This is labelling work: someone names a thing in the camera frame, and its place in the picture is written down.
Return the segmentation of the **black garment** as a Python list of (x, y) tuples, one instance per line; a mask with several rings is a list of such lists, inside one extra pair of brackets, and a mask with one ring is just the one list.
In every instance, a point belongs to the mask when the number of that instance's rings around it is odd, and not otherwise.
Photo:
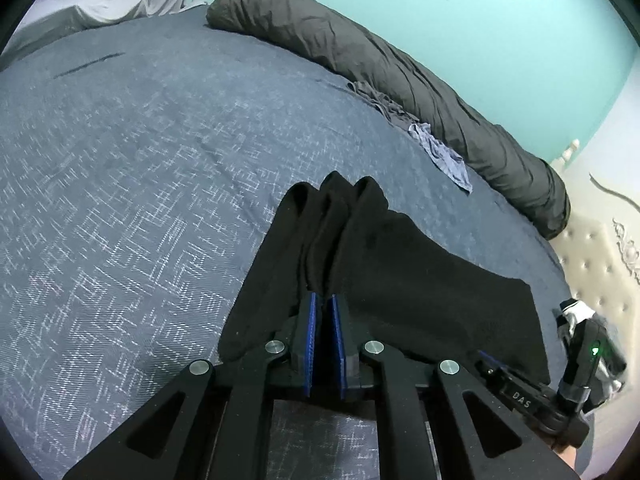
[(447, 252), (390, 209), (378, 182), (338, 172), (285, 193), (218, 342), (224, 362), (263, 344), (308, 292), (346, 299), (371, 337), (414, 358), (478, 352), (548, 382), (548, 358), (530, 287)]

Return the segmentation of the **cream tufted headboard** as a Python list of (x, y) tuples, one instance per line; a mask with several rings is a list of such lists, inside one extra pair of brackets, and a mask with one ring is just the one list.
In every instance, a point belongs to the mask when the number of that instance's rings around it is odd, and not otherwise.
[(639, 314), (639, 61), (597, 132), (560, 168), (572, 212), (552, 240), (574, 297), (632, 330)]

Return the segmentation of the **small light blue cloth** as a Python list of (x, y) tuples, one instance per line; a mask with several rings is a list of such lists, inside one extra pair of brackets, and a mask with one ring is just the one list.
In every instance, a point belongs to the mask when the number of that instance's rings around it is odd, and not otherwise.
[(444, 142), (433, 136), (430, 124), (427, 122), (413, 122), (408, 127), (408, 133), (423, 148), (432, 163), (443, 174), (446, 174), (458, 188), (468, 194), (473, 192), (473, 185), (463, 158)]

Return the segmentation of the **blue patterned bed sheet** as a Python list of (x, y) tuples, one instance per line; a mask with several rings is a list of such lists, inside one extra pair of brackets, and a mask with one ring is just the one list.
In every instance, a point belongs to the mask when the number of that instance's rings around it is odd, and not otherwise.
[(448, 252), (526, 281), (559, 380), (570, 290), (530, 222), (465, 193), (343, 78), (204, 8), (85, 30), (1, 75), (1, 417), (64, 476), (196, 359), (274, 212), (331, 172), (378, 181)]

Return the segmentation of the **dark grey rolled duvet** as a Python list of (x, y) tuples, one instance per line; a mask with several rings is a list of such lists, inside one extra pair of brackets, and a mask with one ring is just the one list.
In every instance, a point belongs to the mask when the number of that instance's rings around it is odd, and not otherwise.
[(408, 53), (317, 0), (214, 0), (208, 24), (285, 48), (348, 79), (400, 118), (426, 122), (547, 240), (570, 218), (570, 196), (548, 162), (522, 148)]

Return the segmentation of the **light grey pillow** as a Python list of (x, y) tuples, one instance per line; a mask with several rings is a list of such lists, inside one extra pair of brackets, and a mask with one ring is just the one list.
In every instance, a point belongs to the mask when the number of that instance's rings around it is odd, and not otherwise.
[(1, 53), (1, 67), (83, 30), (180, 13), (204, 0), (35, 0)]

